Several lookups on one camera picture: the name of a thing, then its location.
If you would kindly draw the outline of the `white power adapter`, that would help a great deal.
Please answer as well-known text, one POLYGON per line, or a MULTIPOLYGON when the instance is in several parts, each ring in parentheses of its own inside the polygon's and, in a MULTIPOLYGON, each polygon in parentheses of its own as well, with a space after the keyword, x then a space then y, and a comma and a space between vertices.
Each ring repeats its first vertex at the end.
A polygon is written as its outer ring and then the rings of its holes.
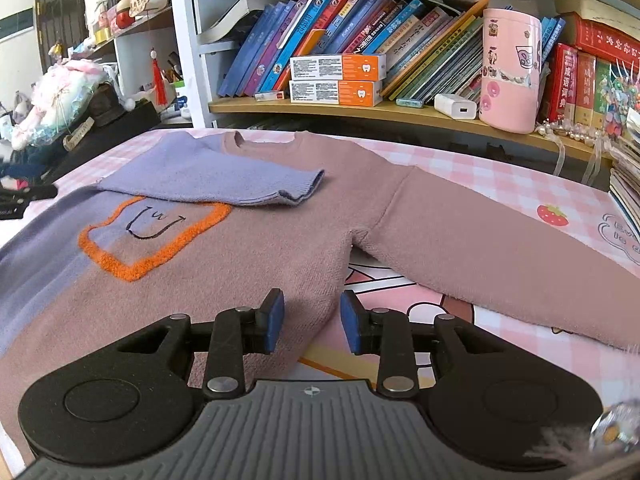
POLYGON ((474 101, 450 93, 436 94, 434 109, 454 120, 474 120, 477 115, 474 101))

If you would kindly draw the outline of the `red hanging tassel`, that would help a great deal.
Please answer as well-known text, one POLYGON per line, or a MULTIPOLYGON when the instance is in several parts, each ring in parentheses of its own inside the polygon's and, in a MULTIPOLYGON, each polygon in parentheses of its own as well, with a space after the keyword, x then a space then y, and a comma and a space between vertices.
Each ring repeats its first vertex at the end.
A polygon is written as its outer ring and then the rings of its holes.
POLYGON ((162 71, 160 70, 160 66, 158 65, 158 62, 157 62, 157 52, 154 49, 152 49, 150 51, 150 57, 151 57, 151 62, 152 62, 154 91, 155 91, 155 97, 156 97, 156 100, 157 100, 157 104, 159 106, 166 106, 167 105, 167 96, 166 96, 166 90, 165 90, 165 85, 164 85, 164 80, 163 80, 163 74, 162 74, 162 71))

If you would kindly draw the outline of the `purple and mauve sweater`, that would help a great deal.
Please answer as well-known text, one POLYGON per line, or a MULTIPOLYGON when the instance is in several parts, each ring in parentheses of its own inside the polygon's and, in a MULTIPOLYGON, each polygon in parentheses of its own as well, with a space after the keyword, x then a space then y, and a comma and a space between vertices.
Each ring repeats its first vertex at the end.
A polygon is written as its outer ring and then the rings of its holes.
POLYGON ((174 132, 2 247, 2 429, 26 451, 18 404, 40 377, 165 316, 208 321, 276 287, 276 353, 245 369, 285 373, 334 315, 354 248, 511 318, 639 341, 636 274, 463 185, 308 132, 174 132))

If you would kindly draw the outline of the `stack of magazines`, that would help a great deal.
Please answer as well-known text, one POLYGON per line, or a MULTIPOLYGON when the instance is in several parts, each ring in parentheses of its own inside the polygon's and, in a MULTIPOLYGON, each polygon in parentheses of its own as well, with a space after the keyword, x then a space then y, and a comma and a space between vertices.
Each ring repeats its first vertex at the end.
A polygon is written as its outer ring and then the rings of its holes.
POLYGON ((636 237, 639 237, 640 229, 639 192, 639 168, 628 162, 616 162, 610 171, 610 194, 620 206, 636 237))

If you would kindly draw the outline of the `lower orange white box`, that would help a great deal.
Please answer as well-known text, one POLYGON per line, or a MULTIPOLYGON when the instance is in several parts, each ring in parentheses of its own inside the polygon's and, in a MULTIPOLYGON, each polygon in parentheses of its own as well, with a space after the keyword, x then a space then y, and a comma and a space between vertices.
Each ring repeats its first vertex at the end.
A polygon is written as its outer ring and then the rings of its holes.
POLYGON ((310 80, 290 82, 292 103, 375 107, 382 101, 379 81, 310 80))

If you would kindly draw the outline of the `pink sticker cylinder container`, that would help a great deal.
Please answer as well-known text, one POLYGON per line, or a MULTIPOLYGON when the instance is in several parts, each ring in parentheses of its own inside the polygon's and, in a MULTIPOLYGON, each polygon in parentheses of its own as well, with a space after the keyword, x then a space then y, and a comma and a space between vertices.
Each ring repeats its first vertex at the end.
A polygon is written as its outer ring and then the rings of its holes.
POLYGON ((538 18, 513 10, 485 10, 480 120, 506 132, 532 133, 538 110, 540 66, 538 18))

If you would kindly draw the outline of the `row of blue books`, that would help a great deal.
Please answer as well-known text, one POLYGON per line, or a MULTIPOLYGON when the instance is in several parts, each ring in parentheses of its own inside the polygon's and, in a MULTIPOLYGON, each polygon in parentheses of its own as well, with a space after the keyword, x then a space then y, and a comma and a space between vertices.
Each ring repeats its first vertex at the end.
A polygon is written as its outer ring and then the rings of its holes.
POLYGON ((258 12, 216 96, 283 91, 290 61, 307 55, 382 54, 424 0, 278 0, 258 12))

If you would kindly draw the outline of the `wooden bookshelf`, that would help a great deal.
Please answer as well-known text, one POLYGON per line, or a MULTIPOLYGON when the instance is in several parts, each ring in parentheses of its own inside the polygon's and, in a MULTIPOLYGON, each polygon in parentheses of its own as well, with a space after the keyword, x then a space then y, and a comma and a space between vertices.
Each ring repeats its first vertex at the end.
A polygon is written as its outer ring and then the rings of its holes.
MULTIPOLYGON (((476 3, 424 0, 424 7, 418 16, 409 18, 401 25, 384 46, 388 57, 395 64, 387 72, 390 80, 383 91, 383 101, 375 107, 292 103, 288 99, 258 101, 252 96, 216 96, 216 90, 232 62, 232 54, 238 52, 239 48, 232 42, 217 41, 208 44, 201 40, 200 35, 205 28, 201 24, 198 0, 171 1, 179 53, 186 71, 186 93, 195 127, 216 126, 228 115, 328 115, 479 134, 488 138, 520 142, 542 150, 552 150, 555 147, 553 142, 536 133, 508 133, 477 119, 459 122, 428 106, 417 108, 398 106, 395 103, 405 88, 416 83, 427 65, 432 64, 440 52, 461 37, 463 26, 478 23, 486 6, 497 0, 478 0, 476 3)), ((551 0, 532 1, 540 8, 551 6, 552 3, 551 0)), ((639 0, 598 1, 630 16, 639 14, 639 0)))

